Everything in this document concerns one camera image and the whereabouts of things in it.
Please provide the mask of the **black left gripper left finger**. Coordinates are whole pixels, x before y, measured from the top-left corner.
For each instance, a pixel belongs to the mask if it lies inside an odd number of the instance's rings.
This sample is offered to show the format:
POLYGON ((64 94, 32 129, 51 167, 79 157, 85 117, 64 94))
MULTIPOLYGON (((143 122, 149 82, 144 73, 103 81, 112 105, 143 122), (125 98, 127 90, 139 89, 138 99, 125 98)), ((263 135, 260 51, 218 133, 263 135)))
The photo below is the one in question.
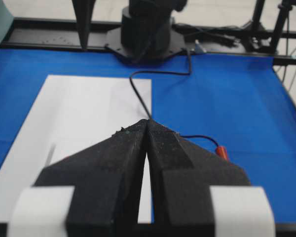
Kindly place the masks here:
POLYGON ((70 237, 119 237, 138 221, 147 120, 45 167, 36 187, 73 186, 70 237))

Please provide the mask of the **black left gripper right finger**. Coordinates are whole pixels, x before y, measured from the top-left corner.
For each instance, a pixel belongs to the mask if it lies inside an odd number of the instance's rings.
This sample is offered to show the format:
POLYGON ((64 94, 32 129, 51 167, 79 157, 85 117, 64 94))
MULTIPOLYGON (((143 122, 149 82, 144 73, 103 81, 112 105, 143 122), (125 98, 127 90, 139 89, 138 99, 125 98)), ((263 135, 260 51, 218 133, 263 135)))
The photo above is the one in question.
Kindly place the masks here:
POLYGON ((250 186, 244 170, 147 121, 154 225, 163 237, 213 237, 210 186, 250 186))

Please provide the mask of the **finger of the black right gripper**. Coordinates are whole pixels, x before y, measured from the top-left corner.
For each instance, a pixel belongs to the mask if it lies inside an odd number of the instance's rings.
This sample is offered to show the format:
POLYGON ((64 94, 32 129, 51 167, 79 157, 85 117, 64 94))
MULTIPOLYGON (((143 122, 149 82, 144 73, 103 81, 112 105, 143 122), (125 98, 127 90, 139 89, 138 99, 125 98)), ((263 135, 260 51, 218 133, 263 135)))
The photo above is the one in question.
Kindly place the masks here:
POLYGON ((88 47, 88 39, 95 2, 96 0, 73 0, 76 28, 82 49, 87 49, 88 47))

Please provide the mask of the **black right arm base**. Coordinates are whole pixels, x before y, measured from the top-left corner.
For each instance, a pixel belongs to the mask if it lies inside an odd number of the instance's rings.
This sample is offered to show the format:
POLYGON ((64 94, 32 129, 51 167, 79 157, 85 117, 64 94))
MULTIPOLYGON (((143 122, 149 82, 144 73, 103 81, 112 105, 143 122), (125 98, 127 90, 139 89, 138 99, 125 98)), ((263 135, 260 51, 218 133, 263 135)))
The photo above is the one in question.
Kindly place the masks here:
POLYGON ((121 26, 106 35, 105 48, 126 62, 137 64, 165 60, 185 50, 183 35, 172 29, 171 14, 154 11, 136 16, 127 6, 121 26))

